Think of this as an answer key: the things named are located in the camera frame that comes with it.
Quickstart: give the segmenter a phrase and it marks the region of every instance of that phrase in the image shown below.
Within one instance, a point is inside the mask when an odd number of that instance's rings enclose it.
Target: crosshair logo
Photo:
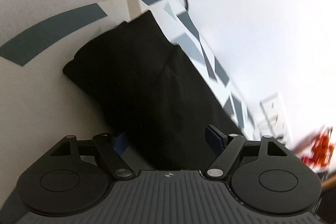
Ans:
[[[166,174],[164,174],[164,176],[166,176],[167,178],[172,178],[173,176],[175,176],[174,174],[172,174],[172,173],[166,173]]]

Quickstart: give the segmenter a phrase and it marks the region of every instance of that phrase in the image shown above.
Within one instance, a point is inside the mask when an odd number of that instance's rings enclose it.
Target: metal bolt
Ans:
[[[221,169],[209,169],[207,170],[207,174],[211,177],[218,178],[224,174],[224,172]]]
[[[131,170],[128,169],[118,169],[115,174],[119,177],[125,178],[125,177],[129,177],[132,174]]]

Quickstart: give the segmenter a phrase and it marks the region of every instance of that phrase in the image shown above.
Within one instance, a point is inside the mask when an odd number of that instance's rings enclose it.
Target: red object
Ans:
[[[301,161],[313,167],[326,168],[328,167],[334,151],[334,144],[330,143],[332,128],[327,128],[315,139],[311,148],[311,157],[303,156]]]

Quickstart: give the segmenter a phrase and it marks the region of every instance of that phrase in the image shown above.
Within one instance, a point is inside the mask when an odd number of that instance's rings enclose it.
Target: white wall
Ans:
[[[283,96],[294,141],[336,125],[336,0],[189,0],[190,14],[256,117]]]

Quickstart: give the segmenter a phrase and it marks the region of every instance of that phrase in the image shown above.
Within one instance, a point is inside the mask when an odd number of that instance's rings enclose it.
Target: wall outlet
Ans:
[[[285,109],[279,93],[260,102],[269,130],[274,138],[282,144],[288,144],[290,134],[286,121]]]

